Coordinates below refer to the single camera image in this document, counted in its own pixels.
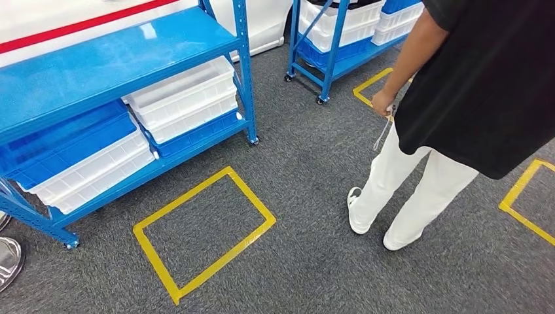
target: plastic tray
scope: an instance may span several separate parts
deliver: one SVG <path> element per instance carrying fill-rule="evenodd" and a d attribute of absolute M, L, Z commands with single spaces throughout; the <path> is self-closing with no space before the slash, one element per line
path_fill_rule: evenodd
<path fill-rule="evenodd" d="M 153 161 L 154 155 L 152 155 L 150 148 L 142 148 L 129 159 L 117 164 L 100 177 L 76 189 L 70 195 L 57 199 L 52 203 L 52 206 L 57 207 L 63 214 L 69 214 Z"/>
<path fill-rule="evenodd" d="M 355 28 L 343 29 L 343 32 L 341 33 L 341 40 L 339 41 L 339 47 L 372 37 L 374 30 L 378 25 L 378 21 L 379 18 Z M 308 29 L 309 25 L 310 23 L 308 23 L 308 21 L 300 18 L 298 23 L 299 32 L 304 33 Z M 308 33 L 306 38 L 309 39 L 312 44 L 320 50 L 320 52 L 329 52 L 331 50 L 333 34 L 327 35 L 322 33 L 320 30 L 313 28 L 310 30 L 310 33 Z"/>
<path fill-rule="evenodd" d="M 174 116 L 171 120 L 155 128 L 146 129 L 156 143 L 165 143 L 224 113 L 237 109 L 236 92 L 237 88 L 233 85 L 233 89 L 218 95 L 218 98 L 209 99 L 203 103 L 185 102 L 183 107 L 187 108 L 186 112 Z"/>
<path fill-rule="evenodd" d="M 368 51 L 368 49 L 372 48 L 373 46 L 374 45 L 372 44 L 372 37 L 370 37 L 363 39 L 362 41 L 357 41 L 355 43 L 339 47 L 336 54 L 336 61 L 350 58 L 356 54 L 362 54 Z M 312 44 L 312 42 L 307 39 L 299 44 L 298 51 L 304 61 L 312 65 L 323 68 L 326 67 L 326 65 L 328 64 L 330 52 L 321 52 L 320 50 L 318 50 L 318 48 L 316 48 L 316 46 Z"/>
<path fill-rule="evenodd" d="M 137 151 L 148 147 L 148 141 L 142 132 L 137 130 L 34 188 L 24 190 L 36 194 L 45 205 L 53 205 L 57 200 L 90 185 L 96 177 L 130 159 Z"/>
<path fill-rule="evenodd" d="M 219 57 L 166 80 L 138 90 L 124 99 L 139 121 L 153 129 L 186 113 L 191 104 L 203 103 L 235 88 L 233 66 Z"/>
<path fill-rule="evenodd" d="M 391 14 L 419 3 L 420 0 L 387 0 L 382 7 L 382 12 Z"/>
<path fill-rule="evenodd" d="M 0 166 L 30 189 L 136 129 L 123 102 L 114 101 L 0 147 Z"/>
<path fill-rule="evenodd" d="M 422 2 L 411 5 L 408 8 L 402 9 L 392 14 L 387 14 L 384 12 L 380 13 L 380 21 L 378 22 L 378 29 L 389 29 L 398 25 L 401 25 L 407 21 L 411 21 L 418 18 L 422 11 L 424 10 L 424 4 Z"/>
<path fill-rule="evenodd" d="M 182 134 L 163 145 L 158 145 L 152 143 L 156 150 L 158 151 L 160 157 L 168 158 L 182 150 L 188 149 L 191 146 L 200 143 L 207 137 L 214 135 L 220 131 L 223 131 L 229 127 L 232 127 L 238 120 L 243 120 L 243 116 L 238 112 L 237 109 L 230 111 L 228 113 L 222 114 L 221 116 L 198 126 L 194 130 Z"/>
<path fill-rule="evenodd" d="M 372 37 L 372 42 L 377 46 L 380 46 L 382 44 L 388 43 L 389 41 L 392 41 L 393 39 L 397 39 L 403 35 L 406 35 L 410 33 L 412 27 L 414 26 L 414 24 L 416 24 L 416 20 L 418 20 L 418 17 L 386 30 L 376 29 L 376 32 Z"/>
<path fill-rule="evenodd" d="M 345 23 L 343 24 L 343 29 L 349 29 L 353 27 L 360 26 L 367 23 L 368 21 L 376 20 L 380 17 L 380 11 L 382 6 L 385 4 L 385 0 L 373 3 L 371 5 L 365 5 L 358 9 L 347 10 L 347 15 L 345 17 Z M 313 5 L 307 0 L 301 0 L 300 2 L 300 17 L 308 22 L 308 25 L 314 21 L 316 16 L 320 13 L 322 7 Z M 316 22 L 314 28 L 320 30 L 322 33 L 327 35 L 332 35 L 335 30 L 335 24 L 337 22 L 337 12 L 338 9 L 328 8 L 322 17 Z"/>

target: blue metal shelf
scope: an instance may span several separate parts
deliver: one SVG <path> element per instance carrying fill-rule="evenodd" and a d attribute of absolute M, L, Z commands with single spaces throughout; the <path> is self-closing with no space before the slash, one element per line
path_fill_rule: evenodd
<path fill-rule="evenodd" d="M 327 0 L 326 3 L 323 5 L 321 12 L 316 16 L 314 21 L 311 22 L 307 30 L 301 36 L 298 36 L 298 19 L 300 14 L 300 1 L 301 0 L 294 0 L 293 1 L 293 10 L 291 13 L 291 42 L 289 43 L 289 64 L 287 68 L 287 73 L 285 74 L 285 80 L 291 81 L 295 77 L 295 72 L 298 71 L 302 73 L 304 76 L 308 77 L 311 81 L 319 85 L 322 90 L 320 96 L 317 98 L 318 104 L 323 104 L 329 100 L 329 90 L 331 87 L 331 83 L 339 79 L 340 77 L 346 75 L 347 73 L 351 72 L 352 70 L 356 69 L 357 67 L 361 66 L 362 64 L 370 61 L 372 58 L 379 56 L 383 51 L 387 50 L 388 48 L 392 47 L 395 44 L 398 44 L 405 40 L 406 36 L 399 37 L 387 44 L 383 44 L 382 46 L 376 46 L 375 44 L 370 43 L 370 48 L 365 50 L 360 54 L 356 54 L 354 56 L 348 57 L 344 60 L 337 60 L 337 53 L 339 50 L 339 42 L 341 40 L 341 32 L 343 30 L 343 25 L 345 22 L 345 17 L 347 14 L 347 7 L 349 5 L 349 0 L 341 0 L 339 4 L 339 9 L 337 12 L 337 21 L 335 24 L 333 40 L 331 44 L 331 49 L 328 56 L 328 62 L 325 66 L 318 66 L 315 67 L 320 70 L 324 74 L 323 80 L 316 77 L 305 68 L 303 68 L 302 64 L 297 62 L 298 57 L 301 57 L 305 60 L 310 60 L 308 56 L 306 56 L 301 50 L 299 50 L 300 43 L 304 43 L 305 41 L 310 42 L 306 35 L 310 32 L 310 30 L 316 25 L 316 22 L 320 19 L 322 14 L 327 10 L 330 6 L 332 0 Z"/>
<path fill-rule="evenodd" d="M 192 7 L 0 68 L 0 145 L 237 50 L 241 43 Z"/>
<path fill-rule="evenodd" d="M 91 39 L 0 68 L 0 145 L 74 117 L 172 75 L 238 50 L 234 75 L 244 120 L 168 158 L 155 160 L 68 215 L 49 207 L 41 215 L 0 177 L 0 211 L 38 229 L 68 248 L 79 244 L 65 227 L 191 157 L 246 130 L 258 143 L 245 0 L 233 0 L 237 37 L 216 20 L 209 0 L 139 26 Z"/>
<path fill-rule="evenodd" d="M 54 227 L 65 227 L 68 224 L 75 222 L 82 217 L 90 214 L 96 209 L 112 202 L 113 200 L 119 198 L 120 196 L 132 191 L 133 189 L 141 186 L 142 184 L 156 178 L 157 176 L 165 173 L 171 168 L 178 166 L 179 164 L 195 157 L 201 152 L 209 149 L 210 147 L 228 139 L 230 136 L 239 133 L 240 131 L 247 128 L 248 122 L 245 120 L 238 120 L 233 126 L 221 130 L 220 132 L 204 139 L 202 142 L 197 143 L 193 147 L 186 149 L 180 153 L 177 153 L 169 158 L 158 159 L 150 163 L 143 169 L 139 170 L 137 173 L 133 174 L 131 177 L 118 183 L 116 186 L 112 187 L 110 190 L 104 192 L 98 197 L 89 201 L 87 204 L 76 209 L 68 215 L 63 215 L 58 213 L 53 213 L 56 211 L 55 208 L 50 208 L 52 215 Z"/>
<path fill-rule="evenodd" d="M 351 72 L 352 70 L 360 67 L 362 64 L 365 64 L 366 62 L 370 61 L 371 59 L 374 59 L 375 57 L 379 56 L 380 54 L 382 54 L 385 50 L 391 48 L 392 46 L 395 46 L 396 44 L 399 44 L 401 42 L 403 42 L 406 39 L 406 35 L 399 37 L 398 39 L 394 39 L 386 44 L 383 44 L 382 46 L 376 46 L 373 43 L 370 43 L 370 50 L 366 51 L 363 54 L 358 54 L 356 56 L 352 56 L 350 58 L 341 60 L 341 61 L 337 61 L 335 63 L 335 66 L 333 67 L 333 76 L 332 76 L 332 80 L 336 80 L 339 79 L 340 77 L 344 76 L 345 74 L 348 74 L 349 72 Z M 323 67 L 321 69 L 319 69 L 322 73 L 326 73 L 327 72 L 327 67 Z"/>

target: person's left hand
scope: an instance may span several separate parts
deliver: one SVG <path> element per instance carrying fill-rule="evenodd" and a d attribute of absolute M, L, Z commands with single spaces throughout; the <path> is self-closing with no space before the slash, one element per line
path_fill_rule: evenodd
<path fill-rule="evenodd" d="M 370 103 L 380 116 L 390 116 L 391 111 L 387 111 L 387 108 L 393 103 L 394 99 L 395 95 L 389 94 L 385 90 L 380 90 L 376 95 L 372 96 Z"/>

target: yellow tape square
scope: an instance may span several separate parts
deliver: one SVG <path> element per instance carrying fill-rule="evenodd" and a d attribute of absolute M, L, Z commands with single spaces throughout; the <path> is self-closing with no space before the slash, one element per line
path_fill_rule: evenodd
<path fill-rule="evenodd" d="M 208 266 L 202 273 L 197 275 L 193 280 L 187 283 L 183 288 L 179 288 L 173 278 L 171 277 L 168 269 L 165 267 L 164 263 L 156 253 L 152 243 L 149 241 L 147 236 L 145 236 L 144 229 L 152 224 L 154 221 L 162 218 L 164 215 L 173 211 L 177 206 L 190 200 L 193 196 L 200 193 L 205 188 L 209 187 L 219 179 L 228 175 L 233 182 L 239 187 L 239 189 L 247 196 L 249 201 L 258 209 L 262 216 L 266 219 L 255 231 L 251 232 L 245 239 L 237 243 L 233 248 L 231 248 L 227 253 L 220 257 L 212 265 Z M 186 296 L 189 292 L 198 288 L 204 282 L 206 282 L 212 275 L 217 273 L 222 267 L 229 263 L 235 256 L 239 255 L 244 249 L 246 249 L 250 244 L 256 241 L 264 232 L 268 231 L 271 226 L 276 223 L 276 218 L 272 213 L 264 206 L 264 204 L 256 197 L 253 191 L 245 184 L 245 182 L 239 177 L 239 175 L 231 168 L 225 167 L 218 173 L 214 174 L 212 177 L 208 178 L 203 183 L 195 186 L 192 190 L 183 194 L 175 201 L 167 204 L 159 211 L 153 213 L 152 215 L 145 218 L 143 221 L 139 222 L 133 227 L 133 233 L 135 234 L 139 245 L 145 252 L 145 255 L 152 264 L 155 272 L 158 274 L 162 284 L 164 284 L 168 294 L 173 300 L 175 305 L 179 305 L 179 299 Z"/>
<path fill-rule="evenodd" d="M 370 108 L 374 108 L 374 106 L 372 106 L 372 102 L 368 98 L 366 98 L 366 96 L 364 96 L 362 94 L 362 91 L 364 89 L 368 88 L 370 85 L 374 84 L 375 82 L 378 82 L 382 78 L 388 76 L 391 72 L 393 72 L 393 68 L 391 68 L 391 67 L 383 69 L 378 74 L 374 75 L 373 77 L 370 77 L 366 82 L 364 82 L 364 83 L 358 85 L 357 87 L 355 87 L 353 89 L 353 95 L 356 98 L 360 99 L 360 101 L 362 101 L 363 103 L 370 106 Z"/>
<path fill-rule="evenodd" d="M 532 164 L 530 164 L 530 166 L 524 171 L 522 176 L 520 176 L 520 178 L 517 180 L 515 185 L 509 190 L 509 193 L 507 193 L 503 201 L 501 201 L 501 203 L 499 204 L 499 208 L 500 210 L 505 211 L 511 216 L 513 216 L 516 220 L 520 221 L 524 226 L 527 226 L 530 230 L 534 231 L 536 234 L 544 238 L 552 245 L 555 245 L 555 237 L 548 234 L 540 227 L 532 223 L 530 220 L 526 219 L 524 216 L 517 213 L 513 208 L 511 208 L 512 204 L 514 203 L 518 195 L 520 195 L 520 193 L 524 190 L 526 185 L 528 185 L 528 183 L 530 182 L 532 177 L 536 174 L 536 172 L 539 170 L 539 168 L 544 166 L 551 169 L 552 171 L 555 171 L 555 166 L 553 164 L 550 164 L 548 162 L 545 162 L 539 159 L 534 160 Z"/>

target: white plastic bin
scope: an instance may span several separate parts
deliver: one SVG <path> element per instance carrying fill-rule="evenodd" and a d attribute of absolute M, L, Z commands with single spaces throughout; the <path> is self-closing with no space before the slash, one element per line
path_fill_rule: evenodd
<path fill-rule="evenodd" d="M 153 161 L 154 156 L 150 148 L 143 147 L 107 172 L 74 189 L 70 194 L 55 199 L 51 206 L 57 207 L 63 214 L 69 214 Z"/>
<path fill-rule="evenodd" d="M 170 116 L 169 120 L 159 123 L 148 131 L 156 143 L 162 144 L 173 139 L 187 131 L 190 131 L 218 116 L 237 108 L 237 100 L 235 94 L 237 88 L 233 86 L 232 90 L 220 95 L 216 99 L 210 99 L 202 103 L 189 103 L 184 99 L 183 107 L 187 108 L 186 112 L 181 115 Z"/>
<path fill-rule="evenodd" d="M 373 36 L 374 30 L 378 25 L 378 21 L 379 19 L 375 19 L 357 27 L 343 29 L 343 32 L 341 33 L 341 40 L 339 41 L 339 47 Z M 309 25 L 310 23 L 303 18 L 300 18 L 298 21 L 298 28 L 301 33 L 304 33 L 308 29 Z M 310 33 L 308 33 L 307 38 L 314 44 L 314 46 L 316 46 L 316 48 L 318 48 L 318 50 L 320 50 L 320 52 L 328 52 L 331 50 L 333 34 L 325 34 L 319 29 L 313 28 L 310 30 Z"/>
<path fill-rule="evenodd" d="M 416 20 L 418 20 L 418 17 L 389 29 L 376 28 L 376 32 L 372 37 L 372 42 L 380 46 L 382 44 L 388 43 L 389 41 L 392 41 L 393 39 L 406 35 L 410 33 L 412 27 L 416 23 Z"/>
<path fill-rule="evenodd" d="M 166 80 L 138 90 L 124 99 L 148 129 L 189 111 L 191 105 L 236 90 L 233 66 L 219 57 Z"/>
<path fill-rule="evenodd" d="M 137 129 L 137 131 L 129 134 L 123 139 L 67 168 L 32 189 L 26 190 L 26 192 L 36 194 L 45 205 L 56 206 L 58 208 L 60 208 L 58 206 L 60 200 L 68 199 L 71 200 L 69 201 L 71 204 L 77 204 L 78 202 L 73 201 L 73 199 L 75 199 L 74 194 L 77 194 L 76 191 L 78 190 L 82 191 L 80 192 L 82 195 L 91 196 L 91 198 L 89 198 L 89 200 L 91 200 L 111 187 L 107 186 L 101 188 L 102 186 L 98 184 L 93 185 L 95 178 L 118 167 L 118 165 L 124 164 L 127 160 L 132 159 L 135 154 L 143 152 L 144 150 L 150 154 L 148 141 L 141 130 Z M 76 207 L 74 206 L 73 209 L 76 209 L 87 201 L 88 200 L 78 204 Z M 64 210 L 71 211 L 68 206 L 64 205 L 62 207 Z"/>
<path fill-rule="evenodd" d="M 371 5 L 365 5 L 358 9 L 347 10 L 347 16 L 345 17 L 345 23 L 343 24 L 343 30 L 351 29 L 353 27 L 361 26 L 368 21 L 376 20 L 380 17 L 380 11 L 382 6 L 385 4 L 385 0 L 373 3 Z M 307 0 L 301 0 L 300 2 L 300 18 L 305 19 L 309 22 L 306 27 L 308 27 L 312 21 L 316 18 L 322 7 L 313 5 Z M 335 23 L 337 21 L 338 9 L 328 8 L 322 17 L 316 22 L 313 28 L 317 28 L 323 34 L 333 35 L 335 30 Z"/>
<path fill-rule="evenodd" d="M 424 11 L 424 4 L 419 2 L 395 13 L 387 14 L 381 12 L 378 29 L 389 29 L 407 21 L 412 21 L 413 19 L 418 18 L 420 14 L 422 14 L 422 11 Z"/>

